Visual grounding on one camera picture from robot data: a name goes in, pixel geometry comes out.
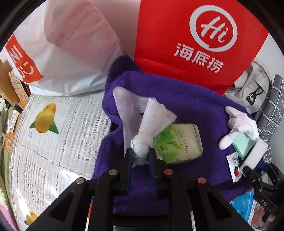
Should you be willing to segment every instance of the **plastic bag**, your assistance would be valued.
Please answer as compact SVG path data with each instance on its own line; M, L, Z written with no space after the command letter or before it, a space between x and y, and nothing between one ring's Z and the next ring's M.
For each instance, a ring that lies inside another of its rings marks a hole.
M104 89L120 41L87 0L48 0L30 14L6 44L15 75L32 93L76 95Z

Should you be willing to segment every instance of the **purple cloth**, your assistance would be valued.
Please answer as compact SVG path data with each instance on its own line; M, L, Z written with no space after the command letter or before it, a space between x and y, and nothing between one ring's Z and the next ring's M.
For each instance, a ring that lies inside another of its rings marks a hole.
M184 178L206 178L222 195L231 201L244 194L251 186L243 177L233 184L226 155L235 152L231 145L220 150L220 139L228 134L228 115L225 106L247 111L212 90L191 83L158 75L145 74L129 56L118 58L109 73L103 99L103 109L118 128L102 141L95 164L93 178L112 168L124 157L123 128L112 91L121 86L147 97L155 97L160 104L177 115L175 123L197 124L203 145L203 155L191 162L169 165ZM127 197L115 197L114 213L128 216L167 214L167 200L153 196L150 186L149 166L136 166L132 171L131 192Z

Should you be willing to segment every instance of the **red paper bag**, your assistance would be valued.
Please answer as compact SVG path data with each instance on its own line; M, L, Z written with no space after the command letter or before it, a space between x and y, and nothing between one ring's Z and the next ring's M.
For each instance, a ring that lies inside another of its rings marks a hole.
M142 0L135 61L147 73L224 94L267 35L235 0Z

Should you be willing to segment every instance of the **human hand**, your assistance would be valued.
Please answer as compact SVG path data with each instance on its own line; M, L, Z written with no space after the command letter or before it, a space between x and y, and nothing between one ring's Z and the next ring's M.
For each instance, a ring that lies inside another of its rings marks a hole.
M252 222L251 222L252 227L254 227L254 228L259 228L259 227L261 227L261 226L264 225L264 222L263 222L263 220L262 220L263 215L264 215L264 207L262 207L262 206L260 206L260 205L258 204L258 205L255 207L255 209L254 209L254 215L253 215ZM275 219L275 215L273 215L273 214L270 214L270 215L268 216L268 218L267 218L267 220L268 220L269 222L273 222L274 219ZM269 227L270 224L268 224L268 225L263 229L263 231L266 231L266 230L268 229L268 227Z

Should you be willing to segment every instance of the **tissue pack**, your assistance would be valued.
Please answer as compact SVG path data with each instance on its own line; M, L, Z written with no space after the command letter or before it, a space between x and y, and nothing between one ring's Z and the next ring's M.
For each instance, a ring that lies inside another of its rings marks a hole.
M188 162L202 156L200 134L195 124L171 124L154 138L158 158L167 164Z

